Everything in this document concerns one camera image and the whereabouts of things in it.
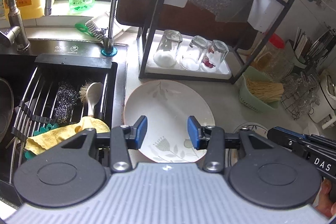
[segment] red lid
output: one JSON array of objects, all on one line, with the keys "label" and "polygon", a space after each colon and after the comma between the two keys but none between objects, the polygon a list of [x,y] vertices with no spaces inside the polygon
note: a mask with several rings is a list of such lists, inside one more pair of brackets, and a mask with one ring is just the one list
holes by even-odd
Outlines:
[{"label": "red lid", "polygon": [[285,48],[285,42],[280,36],[275,33],[270,37],[268,41],[272,43],[276,48]]}]

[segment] sink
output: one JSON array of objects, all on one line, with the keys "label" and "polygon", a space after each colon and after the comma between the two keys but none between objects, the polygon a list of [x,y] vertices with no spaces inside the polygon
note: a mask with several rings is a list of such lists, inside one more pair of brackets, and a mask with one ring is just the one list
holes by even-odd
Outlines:
[{"label": "sink", "polygon": [[[105,84],[103,98],[106,99],[97,104],[95,117],[102,119],[110,128],[122,124],[127,45],[116,44],[117,55],[104,57],[100,53],[101,45],[92,42],[35,39],[30,40],[30,43],[30,48],[24,54],[18,54],[15,48],[0,46],[0,67],[2,68],[0,77],[6,79],[12,87],[14,107],[18,106],[26,93],[24,102],[36,99],[35,115],[53,118],[59,81],[67,80],[77,90],[85,84],[85,81],[100,81]],[[79,103],[73,109],[71,119],[67,123],[77,123],[85,115],[87,115],[87,106]],[[13,138],[11,129],[15,118],[14,111],[9,130],[0,143],[0,197],[19,206],[21,202],[13,186],[8,183],[13,147],[10,143]],[[31,124],[30,128],[25,127],[29,129],[29,135],[34,130],[32,126],[38,127],[38,124],[34,125],[33,122]],[[14,170],[18,166],[20,145],[17,145],[15,152]]]}]

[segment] yellow cloth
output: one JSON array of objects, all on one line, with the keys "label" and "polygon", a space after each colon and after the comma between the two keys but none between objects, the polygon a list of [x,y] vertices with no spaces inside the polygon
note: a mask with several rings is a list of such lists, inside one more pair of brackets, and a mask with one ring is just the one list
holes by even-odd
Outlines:
[{"label": "yellow cloth", "polygon": [[86,128],[95,128],[97,133],[110,131],[103,121],[91,117],[83,117],[79,123],[55,128],[46,133],[28,138],[25,148],[38,155]]}]

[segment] brown cutting board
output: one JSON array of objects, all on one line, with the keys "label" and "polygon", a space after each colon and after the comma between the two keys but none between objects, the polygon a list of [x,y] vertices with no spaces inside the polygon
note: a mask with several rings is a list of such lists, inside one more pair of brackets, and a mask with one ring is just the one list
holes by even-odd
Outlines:
[{"label": "brown cutting board", "polygon": [[[118,0],[117,21],[124,25],[143,27],[150,2],[151,0]],[[209,40],[221,40],[231,46],[243,38],[239,48],[244,50],[252,46],[257,34],[248,23],[216,22],[214,14],[191,2],[184,8],[164,4],[158,29],[177,30],[186,35],[201,35]]]}]

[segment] upside-down glass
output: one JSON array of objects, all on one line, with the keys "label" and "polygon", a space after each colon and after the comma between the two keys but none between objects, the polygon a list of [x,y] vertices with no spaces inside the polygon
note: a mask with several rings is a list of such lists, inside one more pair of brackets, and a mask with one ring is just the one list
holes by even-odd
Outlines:
[{"label": "upside-down glass", "polygon": [[174,30],[165,30],[160,44],[154,53],[154,62],[163,68],[169,68],[175,65],[176,56],[183,38],[180,32]]},{"label": "upside-down glass", "polygon": [[198,70],[203,56],[208,48],[209,41],[199,35],[193,37],[187,51],[183,54],[180,65],[187,70]]},{"label": "upside-down glass", "polygon": [[219,40],[212,41],[203,57],[201,64],[202,70],[206,72],[216,72],[228,52],[229,49],[224,42]]}]

